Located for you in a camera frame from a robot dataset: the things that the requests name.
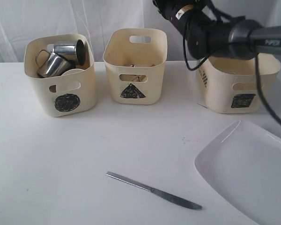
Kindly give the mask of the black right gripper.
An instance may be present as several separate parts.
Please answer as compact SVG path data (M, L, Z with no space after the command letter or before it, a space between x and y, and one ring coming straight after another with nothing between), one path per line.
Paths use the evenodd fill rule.
M207 25L211 19L202 12L206 6L203 0L153 0L162 17L184 33L191 23Z

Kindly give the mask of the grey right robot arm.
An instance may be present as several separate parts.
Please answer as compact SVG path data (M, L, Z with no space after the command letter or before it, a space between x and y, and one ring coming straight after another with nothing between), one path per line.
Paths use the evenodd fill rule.
M210 0L155 0L153 4L182 35L184 54L194 59L281 55L281 26L264 27L244 16L233 17Z

